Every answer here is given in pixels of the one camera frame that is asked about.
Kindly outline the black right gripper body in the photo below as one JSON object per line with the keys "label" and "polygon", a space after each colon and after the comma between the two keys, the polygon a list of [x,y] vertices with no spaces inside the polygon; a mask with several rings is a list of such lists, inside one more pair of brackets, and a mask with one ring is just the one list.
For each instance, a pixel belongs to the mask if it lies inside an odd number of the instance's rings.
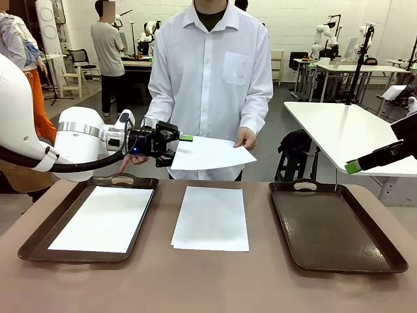
{"label": "black right gripper body", "polygon": [[416,158],[416,120],[416,113],[410,113],[390,125],[396,138],[402,141],[398,151],[403,158]]}

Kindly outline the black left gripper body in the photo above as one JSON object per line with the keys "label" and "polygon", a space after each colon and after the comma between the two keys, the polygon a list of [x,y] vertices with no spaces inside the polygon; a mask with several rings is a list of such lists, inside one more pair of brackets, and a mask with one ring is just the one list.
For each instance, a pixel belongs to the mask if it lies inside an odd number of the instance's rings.
{"label": "black left gripper body", "polygon": [[160,133],[153,128],[132,129],[127,137],[126,152],[133,157],[159,157],[156,142]]}

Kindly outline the person's right hand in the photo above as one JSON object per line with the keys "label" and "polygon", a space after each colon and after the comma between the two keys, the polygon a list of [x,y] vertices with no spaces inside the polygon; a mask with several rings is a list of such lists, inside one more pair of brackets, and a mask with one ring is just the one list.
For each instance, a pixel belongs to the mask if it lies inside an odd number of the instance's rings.
{"label": "person's right hand", "polygon": [[146,156],[130,156],[126,155],[122,161],[121,167],[119,172],[123,173],[129,164],[133,165],[142,165],[143,163],[146,163],[149,160]]}

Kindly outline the person's left hand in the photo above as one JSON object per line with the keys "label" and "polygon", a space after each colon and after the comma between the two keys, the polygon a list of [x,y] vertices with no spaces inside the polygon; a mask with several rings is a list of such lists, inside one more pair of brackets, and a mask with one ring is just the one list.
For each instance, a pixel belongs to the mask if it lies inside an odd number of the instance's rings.
{"label": "person's left hand", "polygon": [[248,151],[252,151],[257,146],[256,135],[247,127],[240,127],[237,132],[237,140],[234,148],[244,147]]}

